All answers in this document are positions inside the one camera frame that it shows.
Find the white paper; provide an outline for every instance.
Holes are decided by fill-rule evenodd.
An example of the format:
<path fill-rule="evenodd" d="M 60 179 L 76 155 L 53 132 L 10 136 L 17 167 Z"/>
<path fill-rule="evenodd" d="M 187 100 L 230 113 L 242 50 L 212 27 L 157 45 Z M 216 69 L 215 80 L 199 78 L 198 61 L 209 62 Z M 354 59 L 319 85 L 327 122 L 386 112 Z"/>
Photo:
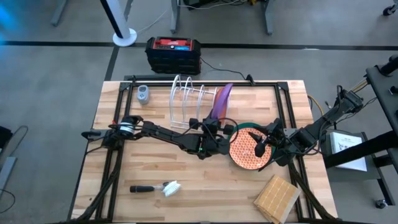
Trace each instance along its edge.
<path fill-rule="evenodd" d="M 361 144 L 362 139 L 360 137 L 334 132 L 330 134 L 330 143 L 331 143 L 332 153 L 335 154 L 344 151 L 345 149 L 351 146 L 356 146 L 357 144 Z M 351 162 L 347 162 L 345 164 L 338 165 L 336 167 L 360 170 L 365 172 L 368 171 L 366 168 L 366 161 L 364 157 L 356 159 Z"/>

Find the table leg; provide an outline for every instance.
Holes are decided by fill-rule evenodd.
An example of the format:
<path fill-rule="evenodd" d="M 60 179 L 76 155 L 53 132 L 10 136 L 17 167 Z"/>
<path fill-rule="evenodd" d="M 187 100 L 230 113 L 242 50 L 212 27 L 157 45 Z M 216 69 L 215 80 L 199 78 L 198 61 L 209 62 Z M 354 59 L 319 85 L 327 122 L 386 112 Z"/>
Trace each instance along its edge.
<path fill-rule="evenodd" d="M 129 14 L 131 10 L 131 5 L 132 5 L 133 0 L 127 0 L 126 7 L 124 8 L 124 18 L 126 18 L 126 21 L 129 19 Z"/>
<path fill-rule="evenodd" d="M 268 35 L 272 35 L 274 32 L 274 26 L 272 25 L 272 18 L 274 17 L 274 1 L 275 0 L 266 0 L 261 2 L 262 11 L 266 20 L 266 32 Z"/>
<path fill-rule="evenodd" d="M 180 0 L 172 0 L 172 20 L 170 24 L 170 31 L 172 34 L 175 34 L 177 32 L 177 24 L 178 24 L 178 19 L 180 17 L 180 7 L 178 6 L 180 3 Z"/>
<path fill-rule="evenodd" d="M 380 179 L 378 179 L 377 182 L 380 186 L 381 192 L 383 193 L 384 200 L 386 201 L 386 203 L 388 205 L 395 205 L 396 203 L 394 201 L 394 198 L 392 197 L 390 189 L 387 186 L 387 182 L 386 182 L 381 170 L 379 171 L 379 175 L 380 175 Z"/>
<path fill-rule="evenodd" d="M 65 9 L 67 2 L 68 2 L 68 0 L 58 0 L 57 1 L 57 7 L 55 8 L 54 15 L 52 16 L 51 21 L 50 21 L 50 23 L 53 26 L 55 26 L 55 27 L 58 26 L 58 23 L 60 22 L 63 10 Z"/>
<path fill-rule="evenodd" d="M 17 161 L 16 157 L 7 157 L 4 162 L 1 172 L 0 172 L 0 189 L 5 189 L 9 176 L 11 175 L 12 168 L 14 168 L 14 164 Z"/>
<path fill-rule="evenodd" d="M 375 157 L 373 159 L 374 165 L 376 167 L 384 167 L 392 164 L 390 155 L 386 154 L 383 156 Z"/>

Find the black brush handle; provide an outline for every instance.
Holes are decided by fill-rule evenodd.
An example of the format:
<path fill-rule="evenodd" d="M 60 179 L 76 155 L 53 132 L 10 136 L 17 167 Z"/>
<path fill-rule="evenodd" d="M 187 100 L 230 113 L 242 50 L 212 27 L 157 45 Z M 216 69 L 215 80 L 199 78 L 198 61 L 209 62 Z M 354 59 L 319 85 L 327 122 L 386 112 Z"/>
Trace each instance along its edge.
<path fill-rule="evenodd" d="M 139 192 L 152 192 L 155 188 L 153 186 L 130 186 L 131 193 L 139 193 Z"/>

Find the floor stripe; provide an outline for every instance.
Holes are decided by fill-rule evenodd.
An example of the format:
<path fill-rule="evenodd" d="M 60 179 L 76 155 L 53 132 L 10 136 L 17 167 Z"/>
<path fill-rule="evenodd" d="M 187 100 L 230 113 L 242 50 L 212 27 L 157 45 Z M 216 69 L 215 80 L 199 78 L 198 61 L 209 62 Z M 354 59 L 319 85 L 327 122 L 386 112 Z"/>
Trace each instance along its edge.
<path fill-rule="evenodd" d="M 46 46 L 46 47 L 114 47 L 112 42 L 52 42 L 52 41 L 4 41 L 6 46 Z"/>
<path fill-rule="evenodd" d="M 113 48 L 112 55 L 108 63 L 108 68 L 106 69 L 104 81 L 111 81 L 112 79 L 114 64 L 116 63 L 116 59 L 118 58 L 119 49 L 120 47 Z"/>
<path fill-rule="evenodd" d="M 5 41 L 9 46 L 62 46 L 62 47 L 115 47 L 112 42 L 51 42 L 51 41 Z M 134 43 L 129 47 L 146 47 L 146 43 Z M 279 50 L 398 50 L 398 46 L 376 45 L 297 45 L 297 44 L 217 44 L 202 43 L 201 47 L 219 49 L 279 49 Z"/>

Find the black battery box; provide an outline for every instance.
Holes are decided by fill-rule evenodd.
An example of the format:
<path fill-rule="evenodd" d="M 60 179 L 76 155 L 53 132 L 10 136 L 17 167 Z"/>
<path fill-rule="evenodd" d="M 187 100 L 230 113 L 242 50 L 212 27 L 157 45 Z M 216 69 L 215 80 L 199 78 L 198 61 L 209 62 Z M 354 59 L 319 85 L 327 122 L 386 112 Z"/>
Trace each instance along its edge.
<path fill-rule="evenodd" d="M 179 37 L 152 37 L 145 52 L 151 69 L 156 73 L 198 75 L 200 43 Z"/>

